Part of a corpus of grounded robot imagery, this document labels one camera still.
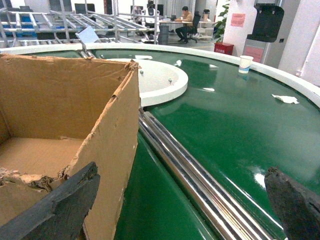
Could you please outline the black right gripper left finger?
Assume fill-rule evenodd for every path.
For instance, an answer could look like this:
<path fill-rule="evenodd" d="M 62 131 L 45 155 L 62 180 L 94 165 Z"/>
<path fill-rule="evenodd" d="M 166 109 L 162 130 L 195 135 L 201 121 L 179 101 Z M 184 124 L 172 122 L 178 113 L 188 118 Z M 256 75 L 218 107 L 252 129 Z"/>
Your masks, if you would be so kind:
<path fill-rule="evenodd" d="M 75 240 L 95 202 L 100 175 L 90 162 L 0 228 L 2 240 Z"/>

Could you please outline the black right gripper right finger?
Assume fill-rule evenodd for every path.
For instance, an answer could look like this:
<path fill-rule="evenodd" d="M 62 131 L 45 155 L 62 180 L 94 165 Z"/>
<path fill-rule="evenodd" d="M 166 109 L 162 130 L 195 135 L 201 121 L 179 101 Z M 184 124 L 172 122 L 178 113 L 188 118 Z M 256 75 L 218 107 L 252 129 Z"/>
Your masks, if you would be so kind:
<path fill-rule="evenodd" d="M 264 183 L 271 208 L 286 237 L 289 240 L 318 240 L 320 196 L 277 167 L 267 170 Z"/>

